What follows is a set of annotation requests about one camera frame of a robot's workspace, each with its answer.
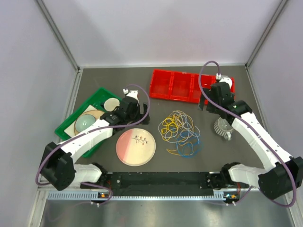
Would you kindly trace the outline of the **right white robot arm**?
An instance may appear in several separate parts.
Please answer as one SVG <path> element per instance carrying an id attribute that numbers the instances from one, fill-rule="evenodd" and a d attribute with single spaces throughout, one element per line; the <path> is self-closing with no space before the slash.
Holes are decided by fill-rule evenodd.
<path id="1" fill-rule="evenodd" d="M 256 119 L 249 105 L 235 101 L 229 84 L 218 82 L 203 88 L 200 102 L 207 100 L 206 110 L 219 115 L 236 130 L 257 154 L 262 168 L 245 166 L 238 162 L 225 164 L 221 182 L 226 187 L 245 183 L 256 187 L 274 200 L 290 191 L 296 192 L 303 182 L 303 159 L 293 157 L 279 146 Z"/>

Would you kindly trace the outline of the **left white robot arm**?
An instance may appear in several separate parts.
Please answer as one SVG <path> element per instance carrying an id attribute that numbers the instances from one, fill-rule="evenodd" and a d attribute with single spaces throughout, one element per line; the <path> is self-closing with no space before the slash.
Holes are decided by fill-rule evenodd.
<path id="1" fill-rule="evenodd" d="M 98 143 L 112 137 L 126 127 L 149 123 L 150 102 L 143 103 L 143 111 L 136 98 L 126 96 L 113 111 L 104 113 L 86 130 L 59 144 L 49 143 L 38 174 L 48 184 L 62 191 L 73 183 L 92 183 L 103 187 L 107 183 L 105 169 L 97 164 L 80 165 L 77 160 Z"/>

